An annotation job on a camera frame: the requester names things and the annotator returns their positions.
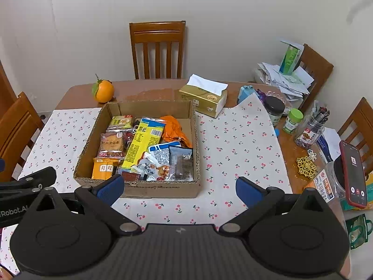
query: white tablecloth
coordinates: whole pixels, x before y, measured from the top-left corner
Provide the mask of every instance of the white tablecloth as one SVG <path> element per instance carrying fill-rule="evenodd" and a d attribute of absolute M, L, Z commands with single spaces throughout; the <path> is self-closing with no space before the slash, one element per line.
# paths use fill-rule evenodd
<path fill-rule="evenodd" d="M 79 184 L 74 167 L 92 130 L 99 108 L 55 110 L 27 158 L 21 177 L 46 166 L 57 172 L 54 187 L 72 192 Z M 245 176 L 263 188 L 291 193 L 279 143 L 263 105 L 255 94 L 240 105 L 224 108 L 216 119 L 197 113 L 201 191 L 194 199 L 120 198 L 113 208 L 145 228 L 147 223 L 205 224 L 216 228 L 246 206 L 237 197 L 235 180 Z M 18 273 L 9 249 L 14 226 L 4 228 L 0 260 Z"/>

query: orange wrapper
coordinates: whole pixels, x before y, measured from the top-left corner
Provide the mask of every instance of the orange wrapper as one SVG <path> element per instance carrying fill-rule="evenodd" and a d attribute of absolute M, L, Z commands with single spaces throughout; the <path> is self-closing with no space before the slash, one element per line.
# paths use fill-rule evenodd
<path fill-rule="evenodd" d="M 163 140 L 167 142 L 180 141 L 186 147 L 193 147 L 187 136 L 181 131 L 181 125 L 176 118 L 173 116 L 164 116 L 161 119 L 166 121 L 166 126 L 162 134 Z"/>

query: orange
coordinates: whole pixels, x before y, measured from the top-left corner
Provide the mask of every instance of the orange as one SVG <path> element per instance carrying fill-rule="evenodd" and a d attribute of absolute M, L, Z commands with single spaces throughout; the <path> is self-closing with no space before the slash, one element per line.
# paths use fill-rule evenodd
<path fill-rule="evenodd" d="M 100 80 L 97 77 L 97 82 L 92 87 L 92 94 L 97 102 L 106 103 L 113 98 L 114 87 L 110 81 Z"/>

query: dining table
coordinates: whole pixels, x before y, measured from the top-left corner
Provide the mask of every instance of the dining table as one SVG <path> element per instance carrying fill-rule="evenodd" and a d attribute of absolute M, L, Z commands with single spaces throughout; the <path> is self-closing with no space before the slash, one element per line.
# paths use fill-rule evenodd
<path fill-rule="evenodd" d="M 185 85 L 188 80 L 185 79 L 147 79 L 147 80 L 128 80 L 112 82 L 114 86 L 114 96 L 111 101 L 125 102 L 125 101 L 154 101 L 154 100 L 180 100 L 181 96 L 179 89 Z M 259 89 L 264 93 L 272 92 L 281 99 L 286 101 L 284 94 L 276 87 L 263 84 L 255 84 L 251 82 L 230 82 L 227 83 L 227 100 L 225 107 L 235 107 L 237 105 L 237 97 L 240 88 L 245 85 L 252 85 L 254 89 Z M 83 109 L 83 108 L 97 108 L 103 107 L 104 104 L 98 103 L 92 96 L 93 84 L 76 85 L 68 89 L 61 101 L 58 103 L 56 110 L 69 109 Z M 281 119 L 277 128 L 279 129 L 278 142 L 281 148 L 282 156 L 285 162 L 287 175 L 291 190 L 294 194 L 302 193 L 303 188 L 309 183 L 309 179 L 298 173 L 296 159 L 299 157 L 308 156 L 305 149 L 300 148 L 293 141 L 293 136 L 287 134 L 282 130 L 282 125 L 285 117 Z M 322 158 L 317 155 L 315 161 L 316 167 L 321 170 L 325 163 Z M 341 223 L 344 222 L 342 209 L 339 207 L 332 207 L 336 217 Z M 345 260 L 345 264 L 341 269 L 341 274 L 348 277 L 350 274 L 350 259 L 349 256 Z"/>

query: white tissue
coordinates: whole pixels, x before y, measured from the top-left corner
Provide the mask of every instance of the white tissue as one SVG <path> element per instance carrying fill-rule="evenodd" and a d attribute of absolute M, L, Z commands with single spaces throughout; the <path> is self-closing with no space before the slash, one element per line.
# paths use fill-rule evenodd
<path fill-rule="evenodd" d="M 219 83 L 211 80 L 207 80 L 197 76 L 196 74 L 192 74 L 189 78 L 189 82 L 187 85 L 196 86 L 202 88 L 208 92 L 212 92 L 217 96 L 221 96 L 221 92 L 227 88 L 228 84 Z"/>

